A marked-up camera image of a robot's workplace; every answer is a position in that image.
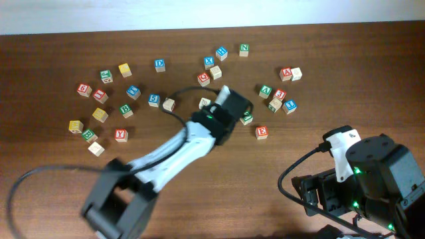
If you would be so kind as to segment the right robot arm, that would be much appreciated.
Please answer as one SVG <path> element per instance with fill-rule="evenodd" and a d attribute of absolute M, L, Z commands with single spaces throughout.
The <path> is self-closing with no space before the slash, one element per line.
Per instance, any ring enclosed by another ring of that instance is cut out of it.
<path fill-rule="evenodd" d="M 385 134 L 362 139 L 349 125 L 323 140 L 335 167 L 292 178 L 308 216 L 313 207 L 336 218 L 356 212 L 398 238 L 424 237 L 424 174 L 406 146 Z"/>

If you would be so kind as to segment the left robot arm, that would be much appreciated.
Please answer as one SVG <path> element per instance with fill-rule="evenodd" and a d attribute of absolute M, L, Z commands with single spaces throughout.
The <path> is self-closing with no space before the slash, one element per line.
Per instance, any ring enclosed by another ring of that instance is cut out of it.
<path fill-rule="evenodd" d="M 240 94 L 222 91 L 156 150 L 126 164 L 113 159 L 89 193 L 82 217 L 98 238 L 139 238 L 163 187 L 193 161 L 222 145 L 252 109 L 252 103 Z"/>

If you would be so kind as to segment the green Z block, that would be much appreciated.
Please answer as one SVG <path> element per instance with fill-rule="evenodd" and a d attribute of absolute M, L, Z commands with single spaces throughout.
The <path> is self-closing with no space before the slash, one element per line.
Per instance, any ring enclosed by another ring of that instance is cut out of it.
<path fill-rule="evenodd" d="M 240 118 L 240 121 L 243 125 L 248 125 L 253 120 L 253 116 L 249 111 L 244 112 L 243 116 Z"/>

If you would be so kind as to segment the red Q block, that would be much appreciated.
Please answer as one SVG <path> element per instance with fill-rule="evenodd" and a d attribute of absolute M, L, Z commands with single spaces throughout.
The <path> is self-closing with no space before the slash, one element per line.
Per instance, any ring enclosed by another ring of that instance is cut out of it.
<path fill-rule="evenodd" d="M 207 86 L 208 84 L 210 84 L 210 81 L 211 81 L 209 75 L 206 72 L 199 74 L 197 76 L 197 80 L 202 87 Z"/>

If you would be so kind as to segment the green A block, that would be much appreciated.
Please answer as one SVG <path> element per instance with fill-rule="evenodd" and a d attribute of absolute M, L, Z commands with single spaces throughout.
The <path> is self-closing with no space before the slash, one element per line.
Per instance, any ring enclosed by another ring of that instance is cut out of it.
<path fill-rule="evenodd" d="M 259 91 L 259 94 L 258 95 L 261 98 L 267 99 L 269 97 L 269 95 L 271 94 L 271 92 L 272 92 L 272 88 L 271 87 L 269 87 L 267 85 L 263 85 L 260 88 L 260 91 Z"/>

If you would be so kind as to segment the red 3 block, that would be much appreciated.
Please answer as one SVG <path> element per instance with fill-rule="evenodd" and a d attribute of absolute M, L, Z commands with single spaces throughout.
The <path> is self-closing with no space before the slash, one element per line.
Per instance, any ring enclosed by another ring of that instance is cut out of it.
<path fill-rule="evenodd" d="M 286 97 L 286 92 L 281 89 L 277 89 L 273 95 L 273 99 L 277 99 L 281 102 L 284 100 L 285 97 Z"/>

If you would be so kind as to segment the blue 5 block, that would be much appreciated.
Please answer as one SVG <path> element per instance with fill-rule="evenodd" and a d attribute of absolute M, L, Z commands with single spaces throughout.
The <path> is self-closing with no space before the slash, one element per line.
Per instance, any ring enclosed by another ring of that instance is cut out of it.
<path fill-rule="evenodd" d="M 160 105 L 160 95 L 150 94 L 148 98 L 148 104 L 152 107 L 159 107 Z"/>

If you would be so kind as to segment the blue L block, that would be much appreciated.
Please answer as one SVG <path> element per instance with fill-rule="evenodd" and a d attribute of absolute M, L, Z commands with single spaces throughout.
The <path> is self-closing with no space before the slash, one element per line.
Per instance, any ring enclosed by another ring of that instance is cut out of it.
<path fill-rule="evenodd" d="M 282 109 L 285 111 L 286 114 L 290 114 L 294 112 L 296 108 L 297 108 L 297 105 L 293 100 L 288 100 L 282 105 Z"/>

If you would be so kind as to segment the green N block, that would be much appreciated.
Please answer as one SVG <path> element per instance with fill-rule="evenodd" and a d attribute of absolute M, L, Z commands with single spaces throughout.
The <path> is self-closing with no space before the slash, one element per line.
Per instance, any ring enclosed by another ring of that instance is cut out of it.
<path fill-rule="evenodd" d="M 250 45 L 249 44 L 240 44 L 239 56 L 247 57 L 249 55 Z"/>

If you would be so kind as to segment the blue D block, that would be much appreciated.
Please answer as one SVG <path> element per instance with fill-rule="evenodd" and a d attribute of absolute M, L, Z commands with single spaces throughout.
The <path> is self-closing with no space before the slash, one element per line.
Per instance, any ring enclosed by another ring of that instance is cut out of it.
<path fill-rule="evenodd" d="M 164 72 L 165 71 L 165 61 L 163 58 L 154 60 L 155 70 L 156 72 Z"/>

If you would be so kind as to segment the blue block left middle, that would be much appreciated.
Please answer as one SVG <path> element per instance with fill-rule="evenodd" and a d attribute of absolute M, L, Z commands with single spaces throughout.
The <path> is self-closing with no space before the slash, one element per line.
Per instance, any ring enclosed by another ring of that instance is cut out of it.
<path fill-rule="evenodd" d="M 140 95 L 141 95 L 141 91 L 139 88 L 137 88 L 134 85 L 131 85 L 127 90 L 126 90 L 127 95 L 133 99 L 133 100 L 137 100 Z"/>

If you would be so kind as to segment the plain wooden block by A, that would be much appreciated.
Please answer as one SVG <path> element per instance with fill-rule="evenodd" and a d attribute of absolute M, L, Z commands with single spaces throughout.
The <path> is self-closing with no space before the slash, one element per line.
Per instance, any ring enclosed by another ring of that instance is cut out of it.
<path fill-rule="evenodd" d="M 299 67 L 297 68 L 292 68 L 291 69 L 292 72 L 292 81 L 296 81 L 296 80 L 300 80 L 302 77 L 302 72 L 301 69 Z"/>

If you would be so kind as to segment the red 1 block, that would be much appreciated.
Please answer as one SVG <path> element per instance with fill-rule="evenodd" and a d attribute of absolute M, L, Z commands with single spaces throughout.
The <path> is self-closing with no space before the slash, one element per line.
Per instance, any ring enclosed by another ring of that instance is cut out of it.
<path fill-rule="evenodd" d="M 100 102 L 101 104 L 104 104 L 108 99 L 107 93 L 105 93 L 105 91 L 101 89 L 96 90 L 93 93 L 93 97 L 96 101 Z"/>

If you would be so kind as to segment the green E block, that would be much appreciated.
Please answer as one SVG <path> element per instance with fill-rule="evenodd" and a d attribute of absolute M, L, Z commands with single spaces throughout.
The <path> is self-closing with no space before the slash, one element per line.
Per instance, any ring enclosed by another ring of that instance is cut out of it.
<path fill-rule="evenodd" d="M 98 136 L 91 129 L 86 129 L 85 131 L 83 131 L 82 137 L 89 144 L 92 144 L 98 138 Z"/>

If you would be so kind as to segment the red 6 block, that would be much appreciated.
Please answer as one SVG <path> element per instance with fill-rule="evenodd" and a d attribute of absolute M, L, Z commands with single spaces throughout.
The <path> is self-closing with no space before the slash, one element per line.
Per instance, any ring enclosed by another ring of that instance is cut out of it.
<path fill-rule="evenodd" d="M 88 84 L 80 84 L 77 88 L 77 92 L 84 97 L 89 97 L 92 93 L 92 88 Z"/>

